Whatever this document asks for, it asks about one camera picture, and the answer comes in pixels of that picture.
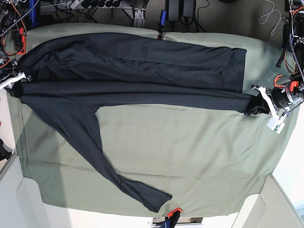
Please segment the robot arm image right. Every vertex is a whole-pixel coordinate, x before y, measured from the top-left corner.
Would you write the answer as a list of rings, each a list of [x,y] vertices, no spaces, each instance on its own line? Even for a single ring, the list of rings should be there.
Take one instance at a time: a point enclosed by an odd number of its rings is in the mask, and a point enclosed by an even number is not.
[[[304,103],[304,2],[286,0],[289,12],[283,29],[283,51],[276,67],[285,65],[289,76],[278,75],[273,88],[252,85],[259,95],[251,99],[245,115],[270,114],[283,121],[299,105]]]

